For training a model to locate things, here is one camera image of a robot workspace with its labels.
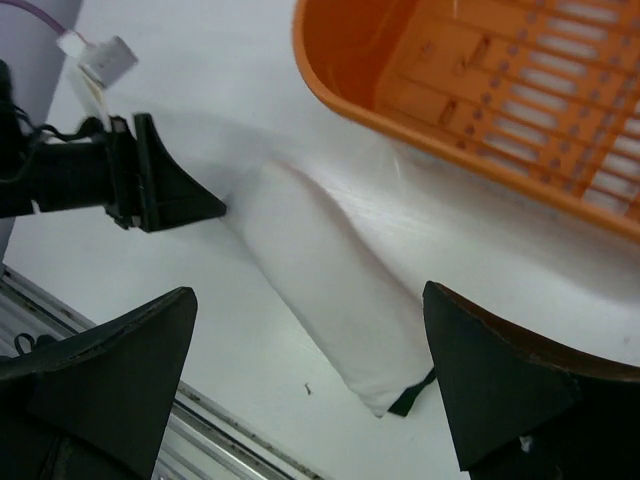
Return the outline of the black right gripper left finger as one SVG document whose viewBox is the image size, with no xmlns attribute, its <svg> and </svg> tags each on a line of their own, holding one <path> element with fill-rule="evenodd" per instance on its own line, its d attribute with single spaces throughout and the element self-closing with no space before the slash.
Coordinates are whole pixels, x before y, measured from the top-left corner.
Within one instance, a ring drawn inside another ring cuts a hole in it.
<svg viewBox="0 0 640 480">
<path fill-rule="evenodd" d="M 151 478 L 197 309 L 193 289 L 179 287 L 2 357 L 2 478 Z"/>
</svg>

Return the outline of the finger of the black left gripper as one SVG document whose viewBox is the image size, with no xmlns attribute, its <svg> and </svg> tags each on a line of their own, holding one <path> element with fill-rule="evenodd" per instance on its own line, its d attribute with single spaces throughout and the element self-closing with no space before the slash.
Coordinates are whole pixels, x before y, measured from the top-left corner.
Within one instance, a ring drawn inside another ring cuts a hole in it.
<svg viewBox="0 0 640 480">
<path fill-rule="evenodd" d="M 133 117 L 136 136 L 140 228 L 170 230 L 226 215 L 226 204 L 191 177 L 172 158 L 152 116 Z"/>
</svg>

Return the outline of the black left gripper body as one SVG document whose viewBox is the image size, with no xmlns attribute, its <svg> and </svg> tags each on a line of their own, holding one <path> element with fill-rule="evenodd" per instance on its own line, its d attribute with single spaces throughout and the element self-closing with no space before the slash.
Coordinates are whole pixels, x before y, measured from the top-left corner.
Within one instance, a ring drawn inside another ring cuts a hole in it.
<svg viewBox="0 0 640 480">
<path fill-rule="evenodd" d="M 63 134 L 34 125 L 1 64 L 1 217 L 100 206 L 124 229 L 143 225 L 140 147 L 127 121 L 85 118 Z"/>
</svg>

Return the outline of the orange plastic basket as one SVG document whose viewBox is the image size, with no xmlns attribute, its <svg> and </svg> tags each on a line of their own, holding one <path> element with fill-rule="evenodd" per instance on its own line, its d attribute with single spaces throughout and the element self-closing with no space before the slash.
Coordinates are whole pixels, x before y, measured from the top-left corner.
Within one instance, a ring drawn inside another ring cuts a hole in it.
<svg viewBox="0 0 640 480">
<path fill-rule="evenodd" d="M 639 237 L 635 1 L 300 1 L 298 70 L 329 109 Z"/>
</svg>

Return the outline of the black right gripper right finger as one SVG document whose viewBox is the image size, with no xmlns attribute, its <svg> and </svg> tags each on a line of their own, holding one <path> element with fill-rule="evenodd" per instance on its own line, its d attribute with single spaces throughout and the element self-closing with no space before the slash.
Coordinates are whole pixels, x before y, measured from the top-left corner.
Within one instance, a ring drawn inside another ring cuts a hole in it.
<svg viewBox="0 0 640 480">
<path fill-rule="evenodd" d="M 429 281 L 423 312 L 457 460 L 473 479 L 636 479 L 639 369 Z"/>
</svg>

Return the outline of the white and green t-shirt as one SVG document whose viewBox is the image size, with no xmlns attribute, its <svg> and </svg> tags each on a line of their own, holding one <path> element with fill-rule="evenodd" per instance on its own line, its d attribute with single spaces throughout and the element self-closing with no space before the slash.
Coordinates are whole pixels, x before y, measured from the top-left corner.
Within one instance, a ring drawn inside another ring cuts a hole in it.
<svg viewBox="0 0 640 480">
<path fill-rule="evenodd" d="M 229 229 L 344 384 L 377 417 L 405 417 L 435 379 L 422 304 L 334 199 L 279 160 L 228 196 Z"/>
</svg>

